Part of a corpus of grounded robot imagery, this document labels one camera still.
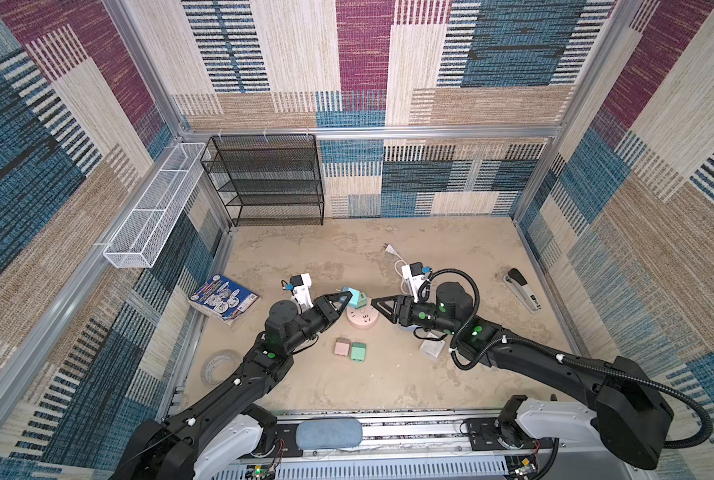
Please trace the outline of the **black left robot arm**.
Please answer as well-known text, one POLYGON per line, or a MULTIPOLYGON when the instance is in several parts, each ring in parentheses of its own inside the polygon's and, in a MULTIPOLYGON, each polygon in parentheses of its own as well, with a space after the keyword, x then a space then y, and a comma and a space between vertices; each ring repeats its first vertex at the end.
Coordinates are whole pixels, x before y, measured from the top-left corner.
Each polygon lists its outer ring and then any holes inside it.
POLYGON ((321 295, 304 311, 291 300, 273 304, 237 369, 180 413, 141 423, 111 477, 209 479, 224 462, 252 452, 263 433, 249 414, 254 402, 283 380, 300 346, 335 324, 351 298, 350 291, 321 295))

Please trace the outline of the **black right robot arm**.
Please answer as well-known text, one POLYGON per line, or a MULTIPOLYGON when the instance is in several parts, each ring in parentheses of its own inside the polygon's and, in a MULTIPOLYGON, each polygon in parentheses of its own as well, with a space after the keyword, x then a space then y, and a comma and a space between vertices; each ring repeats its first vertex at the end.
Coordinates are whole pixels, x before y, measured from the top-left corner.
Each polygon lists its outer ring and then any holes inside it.
POLYGON ((380 297, 374 307, 391 323, 450 336, 450 353, 463 371, 478 365, 529 377, 579 401, 594 413, 590 427, 620 460, 641 469, 658 466, 665 449, 687 449, 708 441, 714 431, 708 411, 691 396, 650 379, 634 361, 612 362, 576 356, 523 337, 478 316, 479 297, 456 282, 439 285, 433 303, 408 295, 380 297), (674 398, 693 410, 698 431, 671 440, 674 398))

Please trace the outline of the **mint green plug adapter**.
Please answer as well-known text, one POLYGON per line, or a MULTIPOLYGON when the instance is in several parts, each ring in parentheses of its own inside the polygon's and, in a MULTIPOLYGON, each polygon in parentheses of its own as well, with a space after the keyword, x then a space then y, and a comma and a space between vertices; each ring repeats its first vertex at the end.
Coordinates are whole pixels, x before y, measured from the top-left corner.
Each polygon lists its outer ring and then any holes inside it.
POLYGON ((368 297, 362 291, 350 287, 343 287, 342 292, 349 293, 351 295, 347 303, 347 305, 351 308, 360 309, 368 304, 368 297))

